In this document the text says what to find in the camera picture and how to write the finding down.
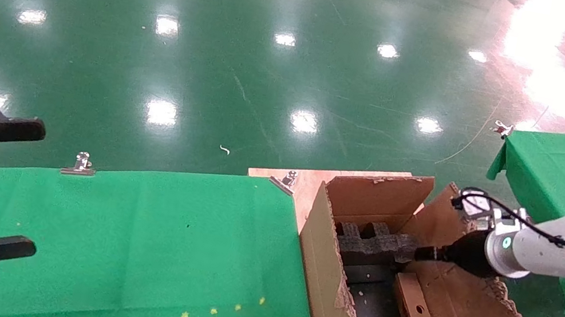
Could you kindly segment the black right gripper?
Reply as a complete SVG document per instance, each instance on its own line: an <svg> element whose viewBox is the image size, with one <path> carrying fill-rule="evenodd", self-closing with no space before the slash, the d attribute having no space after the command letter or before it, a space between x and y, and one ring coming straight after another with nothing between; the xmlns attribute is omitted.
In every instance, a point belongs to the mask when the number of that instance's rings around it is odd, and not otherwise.
<svg viewBox="0 0 565 317"><path fill-rule="evenodd" d="M486 256L489 232L470 231L448 246L418 247L413 260L443 261L453 263L478 278L495 278L499 275Z"/></svg>

